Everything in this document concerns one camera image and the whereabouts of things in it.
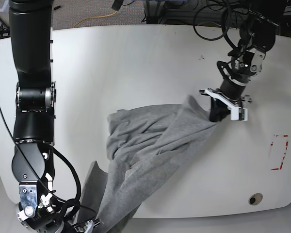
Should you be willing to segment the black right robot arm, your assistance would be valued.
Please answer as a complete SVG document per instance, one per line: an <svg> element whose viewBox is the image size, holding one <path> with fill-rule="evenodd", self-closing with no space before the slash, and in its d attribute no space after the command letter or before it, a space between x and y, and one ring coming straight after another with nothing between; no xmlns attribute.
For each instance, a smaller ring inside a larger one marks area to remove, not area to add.
<svg viewBox="0 0 291 233"><path fill-rule="evenodd" d="M54 194L54 121L56 88L51 70L50 0L9 1L10 36L18 75L16 120L13 131L15 154L12 173L19 183L16 216L35 233L88 233L99 225L95 215L73 223L80 204L81 183L76 195L63 200Z"/></svg>

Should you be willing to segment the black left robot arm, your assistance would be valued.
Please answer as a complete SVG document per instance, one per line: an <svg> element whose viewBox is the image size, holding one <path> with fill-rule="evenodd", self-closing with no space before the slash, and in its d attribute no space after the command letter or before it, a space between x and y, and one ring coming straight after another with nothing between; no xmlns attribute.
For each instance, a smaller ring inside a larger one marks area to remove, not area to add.
<svg viewBox="0 0 291 233"><path fill-rule="evenodd" d="M234 45L225 36L232 47L228 53L231 61L217 62L223 82L219 88L204 92L211 97L209 120L212 122L221 121L232 112L236 113L237 120L245 120L242 93L251 77L261 72L266 53L275 44L276 28L285 12L287 1L245 0L238 7L248 9L248 17L240 27L241 38Z"/></svg>

